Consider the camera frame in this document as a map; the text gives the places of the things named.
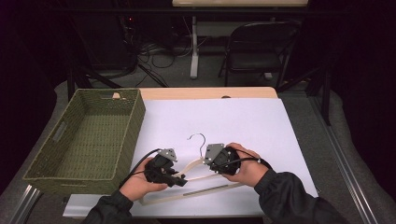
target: table leg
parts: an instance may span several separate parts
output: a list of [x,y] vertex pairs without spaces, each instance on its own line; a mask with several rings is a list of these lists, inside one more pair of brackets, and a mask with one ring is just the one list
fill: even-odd
[[196,17],[192,17],[192,59],[191,59],[191,71],[190,78],[198,78],[198,46],[197,46],[197,20]]

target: hanger hook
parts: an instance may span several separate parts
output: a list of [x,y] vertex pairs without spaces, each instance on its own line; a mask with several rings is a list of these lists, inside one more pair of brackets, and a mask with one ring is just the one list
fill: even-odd
[[199,151],[201,152],[201,158],[202,158],[202,157],[203,157],[203,156],[202,156],[202,147],[205,145],[205,142],[206,142],[205,136],[204,136],[202,133],[195,133],[195,134],[193,134],[192,136],[190,136],[187,140],[190,140],[193,136],[195,136],[195,135],[197,135],[197,134],[200,134],[200,135],[204,138],[204,142],[202,143],[201,147],[199,148]]

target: sleeve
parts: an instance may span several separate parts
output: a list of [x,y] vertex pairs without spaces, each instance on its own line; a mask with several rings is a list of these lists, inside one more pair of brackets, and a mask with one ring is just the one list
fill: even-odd
[[129,210],[132,205],[133,202],[116,190],[111,196],[101,197],[82,224],[131,223],[132,215]]
[[262,211],[276,224],[348,223],[329,202],[306,193],[300,178],[292,173],[268,170],[254,189]]

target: chair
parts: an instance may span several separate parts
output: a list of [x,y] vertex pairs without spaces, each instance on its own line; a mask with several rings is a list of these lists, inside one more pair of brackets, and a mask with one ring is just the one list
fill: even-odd
[[300,24],[292,21],[254,22],[236,28],[228,41],[219,77],[225,68],[224,86],[229,73],[279,73],[276,88],[283,81],[290,50]]

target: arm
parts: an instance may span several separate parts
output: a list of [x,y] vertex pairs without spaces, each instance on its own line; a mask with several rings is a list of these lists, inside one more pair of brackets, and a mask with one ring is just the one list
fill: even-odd
[[145,159],[137,168],[135,175],[111,196],[103,196],[98,204],[90,211],[82,224],[121,224],[131,223],[132,215],[129,212],[134,201],[143,198],[147,193],[167,188],[166,184],[149,183],[143,174],[145,165],[151,158]]
[[[237,149],[240,158],[248,154],[260,157],[236,143],[229,147]],[[277,174],[256,161],[243,161],[238,174],[225,177],[253,187],[260,195],[262,211],[275,223],[347,223],[330,203],[307,194],[301,180],[292,173]]]

